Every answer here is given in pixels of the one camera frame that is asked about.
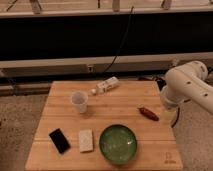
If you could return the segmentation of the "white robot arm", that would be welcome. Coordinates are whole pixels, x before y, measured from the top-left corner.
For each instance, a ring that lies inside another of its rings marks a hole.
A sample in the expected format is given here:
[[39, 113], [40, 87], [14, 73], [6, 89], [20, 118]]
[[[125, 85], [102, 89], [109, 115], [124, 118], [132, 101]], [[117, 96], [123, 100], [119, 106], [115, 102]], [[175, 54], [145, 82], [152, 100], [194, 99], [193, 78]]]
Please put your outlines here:
[[191, 61], [166, 72], [166, 85], [160, 91], [164, 106], [161, 119], [164, 123], [171, 124], [175, 110], [185, 100], [194, 101], [213, 115], [213, 87], [205, 82], [207, 76], [208, 69], [200, 61]]

